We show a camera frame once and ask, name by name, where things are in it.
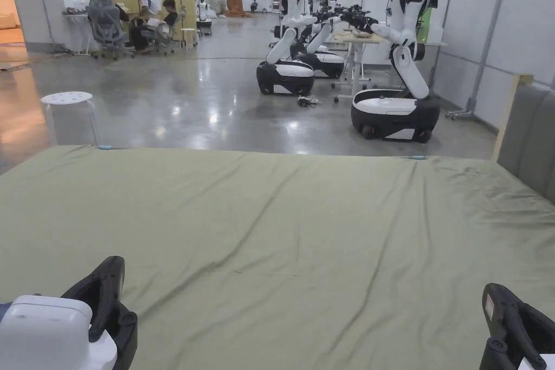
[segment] gray mesh chair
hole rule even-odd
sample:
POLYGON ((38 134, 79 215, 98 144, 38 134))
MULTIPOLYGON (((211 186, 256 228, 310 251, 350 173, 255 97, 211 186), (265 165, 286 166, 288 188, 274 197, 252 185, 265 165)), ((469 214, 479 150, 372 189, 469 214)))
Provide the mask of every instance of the gray mesh chair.
POLYGON ((91 21, 93 38, 102 51, 112 51, 114 61, 118 59, 118 51, 134 57, 125 49, 126 34, 119 21, 119 9, 112 0, 90 0, 86 10, 91 21))
MULTIPOLYGON (((185 6, 181 6, 178 14, 178 18, 176 20, 176 24, 178 21, 184 19, 187 16, 187 12, 185 10, 185 6)), ((170 49, 171 53, 174 53, 174 45, 176 37, 176 25, 169 26, 170 31, 164 35, 158 31, 153 30, 143 30, 141 35, 146 38, 148 41, 153 43, 153 46, 149 47, 149 50, 155 49, 157 52, 162 50, 164 55, 167 55, 167 50, 170 49)))

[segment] bed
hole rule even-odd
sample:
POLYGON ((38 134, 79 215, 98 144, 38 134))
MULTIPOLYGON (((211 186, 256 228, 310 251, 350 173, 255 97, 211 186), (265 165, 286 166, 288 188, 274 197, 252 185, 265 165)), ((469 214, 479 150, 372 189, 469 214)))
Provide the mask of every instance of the bed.
POLYGON ((0 177, 0 302, 121 255, 133 370, 478 369, 486 283, 555 317, 552 193, 514 143, 508 168, 53 147, 0 177))

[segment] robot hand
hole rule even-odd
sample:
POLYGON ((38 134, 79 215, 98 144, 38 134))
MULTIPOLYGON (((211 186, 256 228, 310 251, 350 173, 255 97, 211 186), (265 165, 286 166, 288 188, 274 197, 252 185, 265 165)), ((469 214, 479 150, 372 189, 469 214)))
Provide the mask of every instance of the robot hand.
POLYGON ((378 23, 378 21, 371 17, 365 17, 364 15, 353 11, 347 11, 346 13, 344 13, 341 16, 341 20, 347 22, 355 29, 367 33, 374 33, 372 30, 372 25, 378 23))
POLYGON ((491 337, 480 370, 546 370, 546 360, 553 364, 555 322, 496 283, 484 288, 482 307, 491 337))

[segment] white stool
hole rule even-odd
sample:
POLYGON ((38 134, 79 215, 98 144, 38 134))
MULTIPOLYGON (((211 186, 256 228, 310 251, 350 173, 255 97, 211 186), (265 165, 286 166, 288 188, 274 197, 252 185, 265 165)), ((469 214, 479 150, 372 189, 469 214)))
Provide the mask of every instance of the white stool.
POLYGON ((182 30, 185 31, 185 47, 187 48, 187 50, 189 50, 189 39, 187 37, 187 34, 192 31, 194 33, 194 36, 195 36, 194 40, 196 40, 196 29, 183 28, 182 30))
POLYGON ((83 91, 71 91, 67 93, 50 94, 41 98, 41 102, 46 105, 46 125, 48 127, 48 134, 50 135, 50 142, 52 145, 57 145, 56 130, 54 128, 54 118, 52 117, 51 106, 66 106, 76 105, 78 102, 87 102, 89 107, 89 117, 91 119, 91 127, 93 130, 94 144, 98 145, 98 131, 96 130, 96 119, 94 117, 94 105, 91 101, 93 97, 90 93, 83 91))

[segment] robot leg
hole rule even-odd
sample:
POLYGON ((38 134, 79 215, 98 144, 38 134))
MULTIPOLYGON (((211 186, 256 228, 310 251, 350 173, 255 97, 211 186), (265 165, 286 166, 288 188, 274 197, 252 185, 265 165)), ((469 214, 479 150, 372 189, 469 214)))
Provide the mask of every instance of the robot leg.
POLYGON ((310 43, 306 45, 306 52, 309 54, 314 54, 318 50, 318 47, 326 41, 330 33, 331 25, 328 23, 323 24, 320 33, 318 33, 318 35, 316 35, 316 37, 314 37, 313 40, 311 40, 310 43))
POLYGON ((411 94, 417 99, 426 98, 430 93, 430 89, 426 85, 422 74, 418 71, 409 47, 397 46, 393 50, 393 62, 411 94))
POLYGON ((293 28, 288 28, 279 42, 272 48, 270 53, 266 55, 266 62, 269 64, 276 64, 285 52, 289 51, 289 47, 295 42, 297 31, 293 28))

